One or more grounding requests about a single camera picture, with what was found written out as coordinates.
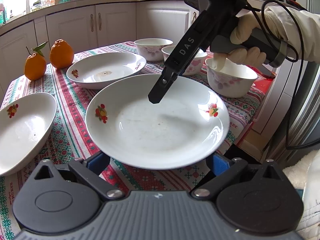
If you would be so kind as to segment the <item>white sleeved right forearm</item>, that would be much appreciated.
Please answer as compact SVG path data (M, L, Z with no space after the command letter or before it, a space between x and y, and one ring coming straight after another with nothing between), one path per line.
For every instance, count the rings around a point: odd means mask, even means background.
M319 14L279 6L264 11L267 25L299 53L299 58L319 63Z

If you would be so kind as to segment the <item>right gloved hand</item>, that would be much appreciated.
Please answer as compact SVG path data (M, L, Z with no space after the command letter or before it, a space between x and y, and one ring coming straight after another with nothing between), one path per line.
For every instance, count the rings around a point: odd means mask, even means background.
M241 44L245 42L255 28L260 27L252 12L241 16L239 18L238 26L231 33L230 41L233 44ZM258 47L252 47L249 49L238 48L227 54L214 53L212 69L220 71L225 66L227 59L236 64L258 67L265 62L266 54L261 52Z

